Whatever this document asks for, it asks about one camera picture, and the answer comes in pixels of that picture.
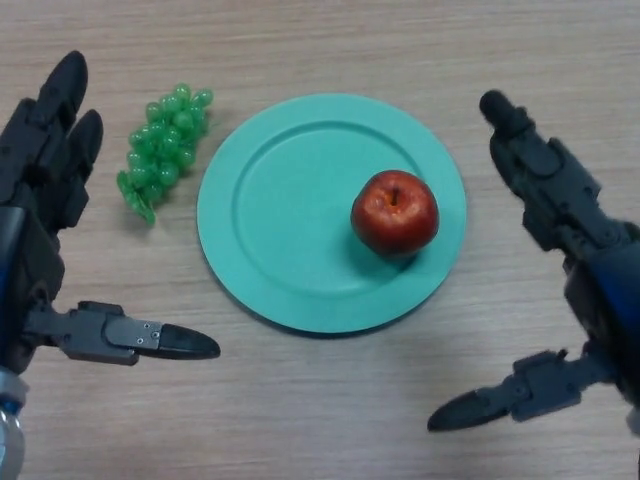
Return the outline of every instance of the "table surface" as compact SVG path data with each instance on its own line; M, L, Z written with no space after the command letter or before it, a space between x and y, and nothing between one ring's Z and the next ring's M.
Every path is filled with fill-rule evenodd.
M594 387L579 407L432 435L448 398L493 384L517 358L584 335L558 254L521 227L478 112L501 88L604 185L612 215L640 219L640 3L636 0L0 1L0 117L37 94L72 49L89 63L83 109L105 139L80 225L61 235L59 309L82 299L197 328L223 356L134 368L42 350L24 375L24 480L629 479L628 407ZM175 83L216 91L218 126L194 174L147 231L115 185L144 105ZM212 280L195 229L204 169L259 110L294 95L377 97L428 125L468 188L468 236L445 285L379 333L341 341L254 321Z

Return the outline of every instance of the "fake fruit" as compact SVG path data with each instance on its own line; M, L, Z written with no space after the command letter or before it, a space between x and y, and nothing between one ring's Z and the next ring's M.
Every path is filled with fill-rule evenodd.
M374 175L351 209L351 226L358 238L384 257L415 255L434 239L439 225L431 189L400 170Z

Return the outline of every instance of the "wooden table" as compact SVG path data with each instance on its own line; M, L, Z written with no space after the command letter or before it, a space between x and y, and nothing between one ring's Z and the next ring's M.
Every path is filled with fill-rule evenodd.
M118 368L42 350L24 375L24 480L630 479L637 442L614 389L517 425L430 435L448 398L511 362L584 340L558 254L521 227L478 112L501 88L604 185L612 215L640 220L640 3L636 0L2 0L0 116L81 50L83 109L105 140L80 225L62 235L57 306L122 304L214 336L213 362ZM219 126L194 174L147 232L115 185L146 102L177 82L216 91ZM202 259L195 200L211 155L241 122L294 95L344 91L418 117L468 188L464 251L438 294L401 323L342 341L257 323Z

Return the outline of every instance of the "grape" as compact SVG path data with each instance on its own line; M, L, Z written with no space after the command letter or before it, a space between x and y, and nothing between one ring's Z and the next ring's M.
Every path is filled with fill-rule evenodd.
M150 204L160 200L163 194L164 189L157 183L152 183L142 189L142 197Z
M173 117L173 124L188 135L193 130L193 118L187 112L178 112Z
M165 112L171 115L179 112L182 107L180 99L171 93L162 97L162 106Z
M186 83L179 83L173 89L173 94L180 100L180 104L185 106L191 99L191 89Z
M213 102L213 92L208 88L198 90L191 101L194 105L207 107L211 105L211 102Z
M151 180L152 172L149 167L137 166L131 169L131 182L136 187L142 187Z
M162 106L158 102L151 102L147 104L146 108L147 121L149 123L155 123L162 120L164 112Z
M176 162L181 169L187 169L196 162L196 156L193 150L180 149L176 153Z
M160 165L159 181L165 187L173 187L180 176L177 165L171 162L165 162Z

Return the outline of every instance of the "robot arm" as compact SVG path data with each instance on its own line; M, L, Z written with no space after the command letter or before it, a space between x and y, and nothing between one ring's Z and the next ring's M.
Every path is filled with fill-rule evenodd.
M615 384L640 406L640 229L610 218L600 185L556 138L544 141L524 108L499 91L480 110L494 128L490 153L505 184L524 204L523 226L544 252L564 254L564 296L583 327L582 356L545 351L513 364L495 387L461 395L429 419L429 430L515 421L577 405L594 383Z
M77 123L88 81L80 52L65 56L26 98L0 134L0 478L15 480L24 438L18 416L27 385L20 375L38 347L69 358L135 365L140 356L211 359L212 338L177 325L133 319L120 305L80 302L53 309L65 272L58 233L75 227L89 196L85 184L102 145L100 115Z

